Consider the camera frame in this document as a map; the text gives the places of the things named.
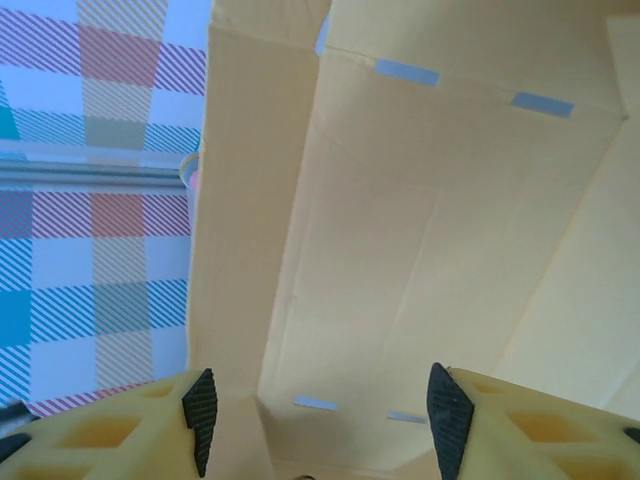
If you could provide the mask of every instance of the black rubber pad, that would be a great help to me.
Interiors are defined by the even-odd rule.
[[[209,450],[213,440],[213,429],[218,417],[218,395],[213,373],[207,368],[196,383],[182,397],[182,407],[187,427],[196,436],[193,452],[200,478],[204,478],[209,461]]]
[[[462,388],[439,363],[431,367],[427,411],[442,480],[455,480],[462,465],[474,407]]]
[[[31,440],[31,435],[16,433],[8,437],[0,438],[0,463],[24,447]]]
[[[624,433],[627,437],[640,445],[640,428],[627,427],[624,429]]]

